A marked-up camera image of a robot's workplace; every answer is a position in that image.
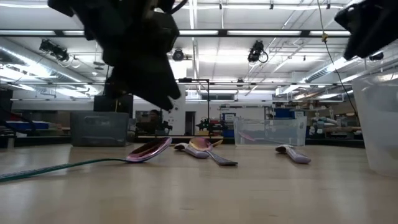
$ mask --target wire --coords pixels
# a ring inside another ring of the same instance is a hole
[[[326,51],[328,52],[328,55],[329,55],[329,57],[330,57],[331,63],[333,64],[333,67],[335,68],[335,71],[336,71],[336,73],[337,73],[337,75],[338,75],[338,79],[339,79],[339,81],[340,81],[340,83],[341,83],[341,86],[343,87],[345,93],[347,94],[348,101],[349,101],[351,107],[352,107],[353,110],[354,110],[355,116],[358,118],[358,113],[357,113],[357,111],[356,111],[356,109],[355,109],[355,107],[354,107],[353,102],[351,101],[351,97],[349,96],[349,93],[348,93],[346,87],[344,86],[343,81],[341,80],[340,73],[339,73],[338,70],[336,69],[335,62],[333,61],[333,57],[332,57],[331,54],[330,54],[329,47],[328,47],[328,43],[327,43],[327,42],[328,42],[328,41],[327,41],[328,35],[325,33],[325,28],[324,28],[324,26],[323,26],[323,18],[322,18],[321,4],[319,3],[319,0],[317,0],[317,3],[318,3],[318,8],[319,8],[319,15],[320,15],[320,21],[321,21],[321,27],[322,27],[322,33],[323,33],[323,34],[322,34],[322,42],[325,43]]]
[[[105,82],[108,81],[108,76],[109,76],[109,65],[108,65],[108,69],[107,69],[107,71],[106,71]],[[104,91],[102,92],[102,95],[103,95],[103,96],[105,95],[105,86],[104,86]]]
[[[260,59],[259,59],[259,62],[261,62],[261,63],[267,63],[268,62],[268,59],[269,59],[269,56],[268,56],[268,54],[263,50],[262,51],[262,55],[266,55],[267,56],[267,60],[265,60],[265,61],[261,61]]]
[[[178,10],[180,10],[182,8],[182,6],[184,6],[186,3],[188,2],[188,0],[183,0],[180,2],[180,4],[178,4],[177,6],[175,6],[172,10],[170,10],[169,14],[174,14],[175,12],[177,12]]]
[[[338,75],[338,79],[340,80],[341,86],[343,87],[344,91],[345,91],[346,94],[347,94],[348,101],[349,101],[351,107],[352,107],[353,110],[354,110],[355,116],[358,117],[358,113],[356,112],[356,109],[355,109],[355,107],[354,107],[354,104],[353,104],[353,102],[351,101],[351,97],[349,96],[349,93],[348,93],[346,87],[344,86],[343,81],[341,81],[340,73],[338,73],[338,70],[337,70],[336,67],[335,67],[335,62],[333,61],[333,58],[331,57],[331,54],[330,54],[329,48],[328,48],[328,44],[327,44],[326,42],[325,42],[325,46],[326,46],[326,50],[327,50],[327,52],[328,52],[328,55],[329,55],[329,57],[330,57],[330,60],[331,60],[333,66],[334,66],[334,68],[335,68],[335,71],[336,71],[336,73],[337,73],[337,75]]]

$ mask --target wooden table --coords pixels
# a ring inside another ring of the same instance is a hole
[[[0,173],[102,157],[128,148],[42,146],[0,151]],[[0,223],[397,223],[398,179],[370,171],[364,149],[308,146],[309,166],[271,147],[215,152],[219,167],[170,149],[146,164],[105,162],[0,184]]]

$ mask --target transparent container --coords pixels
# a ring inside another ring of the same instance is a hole
[[[397,75],[357,78],[353,82],[370,168],[398,177],[398,79]]]
[[[307,117],[297,119],[250,120],[235,118],[234,135],[237,146],[305,145]]]
[[[123,147],[128,124],[127,113],[74,111],[70,115],[72,145]]]

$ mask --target ceiling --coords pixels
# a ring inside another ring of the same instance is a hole
[[[176,12],[173,17],[179,29],[296,29],[319,30],[320,13],[316,0],[274,0],[274,9],[270,10],[268,0],[192,0],[193,9],[187,4]],[[342,30],[333,20],[339,8],[347,5],[350,0],[320,1],[322,6],[331,4],[331,9],[322,9],[322,20],[325,30]],[[0,0],[1,29],[72,29],[81,30],[82,26],[76,19],[69,18],[49,8],[32,9],[4,7],[4,4],[44,6],[46,1],[2,1]],[[303,7],[314,7],[303,10]],[[40,37],[3,37],[39,55]],[[101,62],[101,48],[96,42],[87,41],[82,37],[52,37],[54,43],[68,49],[79,62],[72,65],[63,63],[87,79],[103,82],[106,67],[97,71],[94,61]],[[254,68],[248,64],[249,49],[256,40],[262,40],[269,53],[269,61]],[[330,37],[328,48],[333,58],[340,58],[344,52],[347,38]],[[184,62],[188,77],[206,78],[215,82],[235,82],[244,78],[247,82],[298,82],[311,71],[330,64],[325,45],[320,38],[255,38],[255,37],[179,37],[175,48],[182,49],[185,54],[193,54],[193,43],[197,44],[198,73],[193,71],[192,62]],[[362,60],[341,68],[345,76],[364,70]],[[273,88],[259,86],[259,89]]]

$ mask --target fluorescent light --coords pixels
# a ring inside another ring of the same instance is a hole
[[[326,34],[328,34],[329,36],[333,37],[334,35],[346,35],[349,36],[351,35],[351,33],[349,31],[325,31]],[[322,35],[323,32],[322,31],[311,31],[310,35]]]
[[[39,64],[34,64],[29,66],[25,65],[11,65],[11,66],[18,68],[19,70],[27,71],[31,74],[40,77],[49,77],[51,75],[51,73],[46,68],[40,66]]]
[[[8,78],[0,78],[0,81],[3,81],[3,82],[14,82],[14,80],[10,80]]]
[[[294,99],[295,100],[299,100],[299,99],[302,99],[302,98],[305,98],[306,96],[304,95],[304,94],[301,94],[301,95],[299,95],[299,96],[296,96]]]
[[[33,89],[32,87],[27,86],[27,85],[22,85],[22,84],[19,84],[19,85],[11,85],[10,84],[9,86],[16,87],[16,88],[21,88],[23,90],[28,90],[28,91],[35,91],[35,89]]]
[[[223,5],[224,9],[268,9],[270,5],[258,5],[258,4],[238,4],[238,5]],[[326,9],[327,6],[320,6],[322,9]],[[342,9],[343,6],[331,6],[331,8]],[[275,5],[274,9],[284,9],[292,11],[307,11],[307,10],[318,10],[318,6],[278,6]]]
[[[381,54],[381,53],[383,53],[383,51],[382,51],[382,50],[379,50],[378,52],[372,54],[371,56],[373,57],[373,56],[376,56],[376,55]]]
[[[0,6],[14,7],[14,8],[24,8],[24,9],[46,9],[46,8],[49,7],[46,4],[26,5],[26,4],[6,4],[6,3],[0,3]]]
[[[65,35],[84,35],[85,31],[83,30],[65,30],[63,31]]]
[[[352,75],[350,77],[347,77],[347,78],[343,79],[341,82],[342,83],[349,82],[349,81],[354,80],[355,78],[358,78],[358,77],[359,77],[359,75]]]
[[[332,98],[332,97],[335,97],[338,95],[339,95],[338,93],[325,94],[325,95],[319,96],[318,99],[329,99],[329,98]]]
[[[326,68],[326,70],[328,72],[334,72],[335,70],[339,70],[339,69],[341,69],[341,68],[343,68],[343,67],[345,67],[345,66],[347,66],[347,65],[349,65],[349,64],[351,64],[351,63],[353,63],[355,61],[356,61],[356,59],[352,59],[352,60],[347,61],[345,58],[341,57],[340,59],[338,59],[337,61],[334,62],[335,64],[331,63]]]
[[[65,96],[71,96],[71,97],[77,97],[77,98],[86,98],[87,97],[85,94],[79,93],[75,90],[69,90],[69,89],[64,89],[64,88],[57,89],[57,92],[65,95]]]
[[[291,91],[294,91],[294,90],[296,90],[296,89],[298,89],[300,87],[302,87],[302,88],[310,88],[310,85],[291,85],[286,90],[284,90],[282,92],[282,94],[290,93]]]
[[[247,64],[248,56],[247,55],[201,55],[198,60],[200,62],[205,62],[205,63]]]
[[[180,35],[218,35],[218,30],[180,30]]]
[[[228,35],[300,35],[296,30],[231,30]]]
[[[0,30],[0,35],[55,35],[52,30]]]

